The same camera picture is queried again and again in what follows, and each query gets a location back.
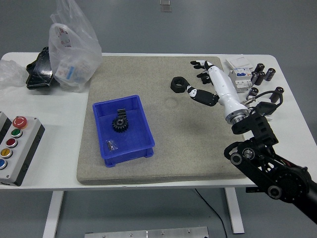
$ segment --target blue button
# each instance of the blue button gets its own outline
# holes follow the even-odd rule
[[[7,161],[4,159],[0,159],[0,170],[3,170],[7,165]]]

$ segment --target control box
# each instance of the control box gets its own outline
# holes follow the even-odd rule
[[[22,184],[44,131],[37,118],[18,116],[13,120],[0,144],[1,184]]]
[[[229,72],[229,77],[237,93],[243,93],[252,88],[252,73],[249,68],[235,68]]]

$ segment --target metal plate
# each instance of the metal plate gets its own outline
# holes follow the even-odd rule
[[[170,1],[169,0],[160,0],[159,4],[160,5],[170,5]]]
[[[161,5],[160,11],[161,12],[172,12],[172,7],[170,5]]]
[[[85,234],[85,238],[204,238],[207,227],[190,227],[149,231],[109,232]]]

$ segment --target beige felt mat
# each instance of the beige felt mat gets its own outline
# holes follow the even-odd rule
[[[220,104],[208,107],[188,93],[170,89],[173,77],[183,76],[195,88],[214,92],[196,77],[192,60],[208,60],[222,68],[219,58],[103,57],[91,79],[81,141],[77,179],[86,185],[142,184],[169,181],[237,179],[245,176],[224,155],[234,135]],[[92,104],[139,95],[154,141],[154,155],[105,167],[100,155]]]

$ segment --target blue plastic bin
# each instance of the blue plastic bin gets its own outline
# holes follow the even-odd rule
[[[112,121],[118,109],[125,109],[129,127],[125,132],[116,132]],[[144,110],[138,95],[93,104],[101,157],[106,167],[117,163],[151,157],[155,146]],[[112,140],[117,149],[110,150],[107,144]]]

